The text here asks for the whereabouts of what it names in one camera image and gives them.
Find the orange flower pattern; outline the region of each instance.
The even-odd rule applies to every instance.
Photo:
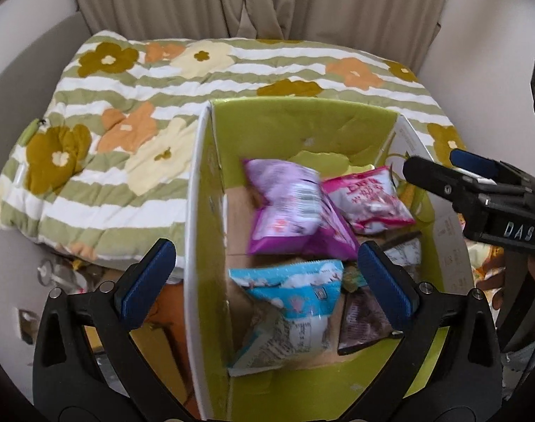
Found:
[[[372,73],[369,67],[354,57],[343,58],[326,65],[326,74],[334,73],[343,78],[347,87],[368,90],[369,87],[381,87],[383,80]]]
[[[73,242],[69,246],[71,254],[76,255],[88,262],[95,262],[98,260],[98,254],[91,246],[84,244],[83,242]]]
[[[168,43],[162,45],[160,43],[148,43],[147,53],[144,56],[145,63],[159,62],[160,60],[173,60],[182,52],[184,52],[185,46],[176,43]]]
[[[98,142],[97,152],[111,152],[118,147],[128,153],[135,153],[146,141],[157,133],[156,121],[151,117],[154,105],[144,102],[126,117],[118,109],[106,109],[102,123],[107,132]]]

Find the purple snack bag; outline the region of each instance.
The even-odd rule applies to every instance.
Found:
[[[249,254],[357,258],[357,240],[315,170],[274,159],[246,160],[244,170],[266,200],[256,213]]]

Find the pink snack bag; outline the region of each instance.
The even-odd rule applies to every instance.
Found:
[[[408,208],[396,196],[387,166],[326,180],[323,190],[361,235],[415,223]]]
[[[357,240],[315,170],[275,159],[246,160],[244,170],[266,202],[256,212],[249,254],[357,258]]]

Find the metal screw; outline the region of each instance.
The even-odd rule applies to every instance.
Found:
[[[488,195],[485,195],[484,193],[478,194],[478,200],[482,201],[485,206],[488,206],[490,204],[490,197]]]
[[[103,293],[111,292],[115,287],[115,283],[113,281],[103,281],[99,285],[99,291]]]
[[[433,286],[429,282],[421,282],[419,288],[420,292],[428,295],[433,292]]]
[[[477,300],[482,300],[484,298],[484,293],[482,292],[482,290],[473,289],[471,290],[471,293],[473,294],[473,297],[475,297]]]
[[[49,298],[59,298],[60,294],[62,293],[62,289],[60,287],[55,287],[51,292],[49,292]]]

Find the floral blanket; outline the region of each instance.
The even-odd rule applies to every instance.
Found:
[[[118,269],[167,237],[184,267],[196,120],[209,100],[256,95],[393,109],[446,165],[449,151],[463,147],[424,86],[396,62],[305,41],[144,43],[104,31],[80,47],[45,116],[12,150],[0,176],[0,228]]]

